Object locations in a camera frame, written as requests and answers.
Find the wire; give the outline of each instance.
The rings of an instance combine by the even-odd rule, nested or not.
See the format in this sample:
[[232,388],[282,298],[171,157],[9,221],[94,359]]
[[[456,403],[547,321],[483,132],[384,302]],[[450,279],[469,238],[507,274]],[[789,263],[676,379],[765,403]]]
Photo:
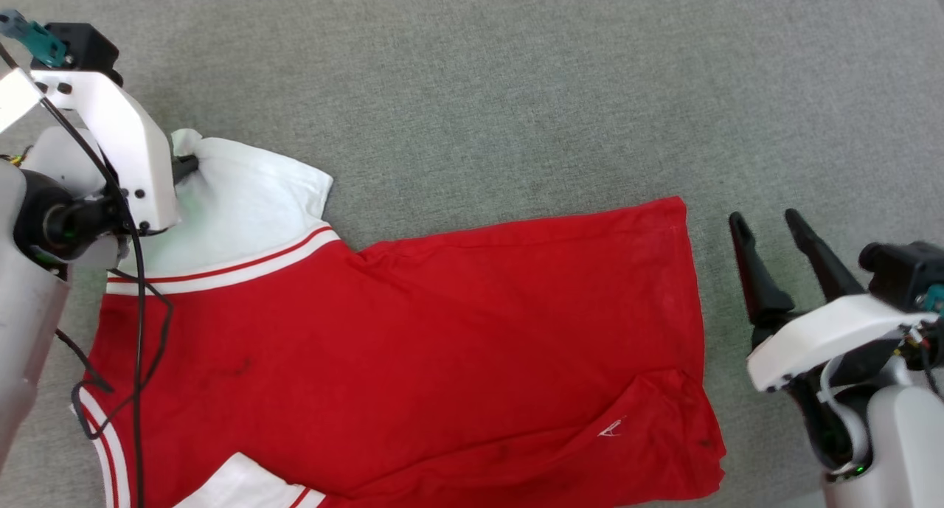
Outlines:
[[941,394],[940,386],[937,385],[937,379],[934,378],[934,373],[931,370],[935,364],[939,366],[941,361],[944,361],[944,324],[938,320],[932,326],[937,334],[937,359],[931,361],[931,347],[928,346],[928,341],[925,339],[923,345],[918,347],[921,350],[921,368],[924,370],[924,377],[927,378],[931,391],[944,400],[944,394]]
[[[11,69],[19,69],[19,64],[16,63],[16,60],[12,55],[7,51],[6,47],[3,47],[3,44],[0,44],[0,58],[3,58],[3,61],[6,62]],[[118,203],[118,210],[122,218],[122,222],[127,226],[128,233],[131,234],[131,242],[134,246],[134,262],[135,267],[138,271],[138,276],[133,277],[135,282],[138,285],[138,336],[137,336],[137,347],[135,352],[135,363],[134,363],[134,388],[130,397],[127,400],[122,401],[118,407],[108,415],[108,418],[105,418],[103,425],[99,427],[98,433],[92,433],[88,425],[88,420],[85,418],[85,414],[81,414],[81,408],[77,408],[77,415],[80,418],[80,424],[82,425],[83,431],[87,437],[94,439],[94,437],[101,436],[102,430],[105,428],[105,425],[111,423],[114,415],[124,408],[128,404],[128,401],[132,404],[132,430],[134,437],[134,452],[135,452],[135,479],[137,482],[137,508],[145,508],[145,458],[144,458],[144,443],[142,443],[141,435],[141,393],[144,390],[145,384],[151,379],[154,375],[156,367],[158,366],[159,360],[163,356],[163,351],[166,346],[166,339],[169,330],[170,316],[173,314],[173,304],[163,297],[160,293],[156,292],[145,277],[145,256],[142,253],[141,247],[141,237],[138,234],[138,226],[134,222],[134,218],[131,215],[131,209],[128,208],[128,202],[125,201],[124,193],[122,193],[121,186],[118,185],[117,179],[112,175],[112,172],[108,169],[108,158],[105,156],[105,153],[102,153],[102,158],[99,159],[99,156],[95,154],[94,149],[91,148],[91,145],[85,141],[77,129],[68,121],[67,118],[62,115],[62,113],[56,108],[48,98],[43,96],[40,98],[40,105],[43,106],[52,116],[53,119],[56,119],[56,122],[65,131],[71,136],[76,143],[82,148],[85,152],[85,155],[88,156],[88,159],[94,163],[95,168],[98,169],[98,172],[101,173],[102,178],[105,179],[105,192],[111,195],[112,199]],[[161,299],[162,303],[165,303],[167,306],[167,316],[165,316],[162,336],[161,336],[161,346],[159,346],[158,354],[156,354],[154,361],[152,361],[151,368],[148,370],[146,380],[142,380],[141,371],[142,371],[142,360],[144,360],[144,342],[145,342],[145,299],[146,299],[146,290],[151,290],[152,293],[155,293],[158,299]],[[75,346],[75,343],[69,339],[65,333],[62,333],[60,330],[57,330],[57,336],[60,337],[60,340],[65,342],[65,344],[70,347],[86,367],[88,373],[92,376],[91,380],[84,380],[75,385],[73,388],[73,403],[77,403],[78,392],[87,384],[97,385],[105,391],[111,391],[111,385],[101,378],[97,372],[94,370],[88,370],[91,367],[88,357],[83,354],[80,355],[81,349],[78,346]]]

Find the white stripe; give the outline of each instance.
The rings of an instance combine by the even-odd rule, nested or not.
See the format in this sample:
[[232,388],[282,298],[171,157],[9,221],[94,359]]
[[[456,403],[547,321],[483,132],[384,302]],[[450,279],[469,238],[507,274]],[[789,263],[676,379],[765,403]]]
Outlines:
[[[338,234],[335,233],[334,230],[328,229],[314,236],[311,238],[311,240],[309,240],[309,242],[294,249],[291,252],[278,256],[277,258],[255,264],[253,266],[241,268],[239,270],[233,270],[232,272],[226,272],[215,276],[200,277],[200,279],[188,279],[184,280],[184,282],[155,283],[154,286],[162,294],[176,294],[192,293],[196,290],[216,289],[218,287],[226,287],[227,285],[235,285],[236,283],[248,282],[250,279],[256,279],[256,277],[272,274],[276,270],[300,262],[300,260],[303,260],[304,258],[307,258],[307,256],[310,256],[316,252],[318,248],[327,245],[327,243],[333,242],[333,240],[340,239],[341,238],[338,237]],[[259,258],[256,257],[246,260],[245,262],[252,262],[252,260],[256,259]],[[218,268],[227,268],[229,266],[233,265],[227,264],[226,266]],[[182,274],[182,276],[189,276],[192,274],[199,273]],[[149,276],[149,279],[159,279],[159,276]],[[108,286],[105,287],[105,292],[111,294],[127,294],[127,296],[137,296],[138,285],[135,283],[109,282]]]
[[317,508],[324,500],[325,494],[319,491],[309,490],[305,498],[299,502],[297,508]]
[[[264,258],[265,256],[271,256],[273,254],[277,254],[283,250],[286,250],[287,248],[291,248],[297,245],[297,243],[301,243],[303,240],[306,240],[314,232],[317,232],[318,230],[324,229],[324,228],[331,228],[331,225],[324,221],[317,221],[317,222],[312,223],[311,226],[306,226],[303,232],[300,232],[302,233],[301,235],[293,237],[292,240],[289,240],[289,242],[287,243],[280,243],[280,245],[267,247],[264,250],[250,253],[249,256],[245,256],[239,259],[224,260],[223,262],[214,262],[212,264],[208,264],[205,266],[196,266],[196,267],[191,267],[191,268],[178,267],[178,268],[173,268],[173,269],[163,269],[163,268],[156,269],[153,266],[148,268],[148,264],[146,264],[148,262],[146,262],[146,260],[148,259],[148,257],[150,257],[150,255],[148,253],[148,250],[145,249],[145,270],[147,272],[148,277],[176,277],[176,276],[192,276],[195,274],[205,274],[205,273],[213,272],[215,270],[220,270],[223,268],[230,268],[233,266],[239,266],[240,264],[254,262],[254,260],[257,260],[259,258]],[[166,236],[166,235],[167,234],[161,234],[161,235],[156,235],[156,237],[161,237],[161,236]],[[169,243],[169,246],[173,247],[174,246],[173,242]],[[122,262],[118,265],[118,269],[121,270],[122,272],[131,274],[132,276],[134,276],[135,270],[137,270],[135,269],[134,257],[129,256],[128,258],[123,259]],[[108,274],[108,277],[117,277],[117,276],[115,276],[114,274]]]
[[[78,391],[78,400],[85,407],[85,410],[91,414],[95,423],[101,425],[105,422],[105,413],[98,406],[94,397],[84,388]],[[111,493],[111,469],[108,467],[108,457],[105,455],[105,444],[101,438],[94,440],[95,450],[98,452],[98,460],[102,465],[102,478],[105,481],[105,502],[108,508],[131,508],[131,489],[128,487],[128,468],[125,465],[125,452],[121,449],[121,442],[118,440],[118,433],[112,424],[105,427],[103,434],[105,441],[108,442],[108,449],[111,450],[111,461],[114,464],[114,480],[118,486],[118,499]]]

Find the shirt sleeve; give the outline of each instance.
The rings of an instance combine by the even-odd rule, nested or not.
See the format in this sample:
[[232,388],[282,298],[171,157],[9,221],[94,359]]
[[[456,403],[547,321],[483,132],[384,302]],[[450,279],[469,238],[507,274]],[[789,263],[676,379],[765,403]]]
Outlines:
[[325,495],[286,484],[242,453],[226,461],[176,508],[316,508]]
[[[191,129],[171,138],[175,156],[196,155],[199,168],[176,185],[178,225],[142,239],[148,276],[185,276],[252,260],[324,225],[333,184],[327,173]],[[118,269],[135,274],[134,260]]]

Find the red t-shirt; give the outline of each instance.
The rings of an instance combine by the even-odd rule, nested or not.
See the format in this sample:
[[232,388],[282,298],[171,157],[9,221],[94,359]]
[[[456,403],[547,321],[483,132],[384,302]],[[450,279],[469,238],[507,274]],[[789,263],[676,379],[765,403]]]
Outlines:
[[[149,268],[175,305],[142,397],[149,507],[236,453],[326,495],[319,508],[609,508],[717,490],[680,199],[362,252],[309,224],[192,273]],[[82,393],[98,422],[131,393],[135,358],[134,286],[108,290],[91,361],[115,392]],[[150,359],[164,310],[146,307]],[[131,505],[131,410],[112,426],[107,497]]]

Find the white sleeve cuff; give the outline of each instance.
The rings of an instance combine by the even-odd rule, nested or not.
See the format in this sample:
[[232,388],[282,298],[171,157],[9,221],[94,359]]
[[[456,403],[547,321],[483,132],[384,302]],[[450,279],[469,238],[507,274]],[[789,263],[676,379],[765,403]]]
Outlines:
[[324,494],[286,484],[236,453],[176,508],[316,508],[324,499]]

